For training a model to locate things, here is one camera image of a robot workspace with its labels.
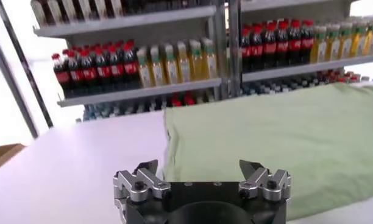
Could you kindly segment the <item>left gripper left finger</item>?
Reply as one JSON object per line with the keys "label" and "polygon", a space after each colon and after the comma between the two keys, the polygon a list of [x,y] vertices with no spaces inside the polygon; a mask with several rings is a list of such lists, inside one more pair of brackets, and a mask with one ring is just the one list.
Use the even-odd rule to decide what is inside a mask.
{"label": "left gripper left finger", "polygon": [[127,199],[133,203],[144,203],[149,194],[159,200],[171,196],[171,183],[156,176],[158,160],[139,163],[132,173],[117,171],[113,176],[114,204],[119,209],[122,223],[127,223]]}

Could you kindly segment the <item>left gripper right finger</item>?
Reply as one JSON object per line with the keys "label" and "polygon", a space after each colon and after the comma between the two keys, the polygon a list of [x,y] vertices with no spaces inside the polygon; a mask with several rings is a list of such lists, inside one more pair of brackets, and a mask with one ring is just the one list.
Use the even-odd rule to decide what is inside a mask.
{"label": "left gripper right finger", "polygon": [[260,163],[242,159],[239,165],[245,177],[238,185],[238,193],[242,199],[261,196],[264,200],[279,202],[291,197],[292,178],[288,171],[278,169],[271,173]]}

